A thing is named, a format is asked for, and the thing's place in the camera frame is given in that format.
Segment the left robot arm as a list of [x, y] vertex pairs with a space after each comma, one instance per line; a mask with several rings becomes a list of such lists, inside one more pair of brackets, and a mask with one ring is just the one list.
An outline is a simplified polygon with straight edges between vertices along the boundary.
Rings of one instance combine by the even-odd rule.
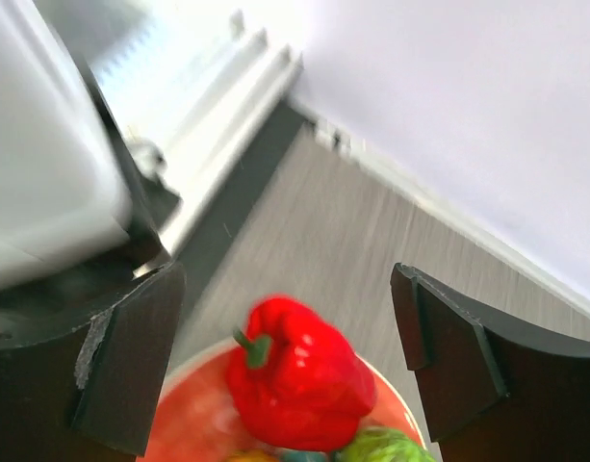
[[162, 152], [106, 87], [148, 28], [132, 1], [0, 1], [0, 324], [61, 311], [168, 256]]

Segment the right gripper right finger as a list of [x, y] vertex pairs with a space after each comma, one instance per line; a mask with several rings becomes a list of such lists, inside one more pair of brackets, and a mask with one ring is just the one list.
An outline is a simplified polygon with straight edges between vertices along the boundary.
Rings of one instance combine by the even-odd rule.
[[590, 461], [590, 342], [550, 331], [398, 264], [407, 368], [446, 461]]

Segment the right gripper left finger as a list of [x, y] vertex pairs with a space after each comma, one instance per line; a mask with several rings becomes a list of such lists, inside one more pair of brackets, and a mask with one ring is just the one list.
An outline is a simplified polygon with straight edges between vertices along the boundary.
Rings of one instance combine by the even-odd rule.
[[144, 455], [185, 290], [183, 266], [169, 263], [0, 332], [0, 461]]

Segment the fake red fruit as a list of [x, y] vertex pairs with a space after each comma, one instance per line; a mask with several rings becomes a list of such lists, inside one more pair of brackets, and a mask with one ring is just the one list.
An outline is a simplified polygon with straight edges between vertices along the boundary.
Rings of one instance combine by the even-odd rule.
[[235, 329], [225, 379], [250, 435], [268, 445], [332, 452], [373, 410], [373, 374], [347, 339], [303, 303], [263, 299]]

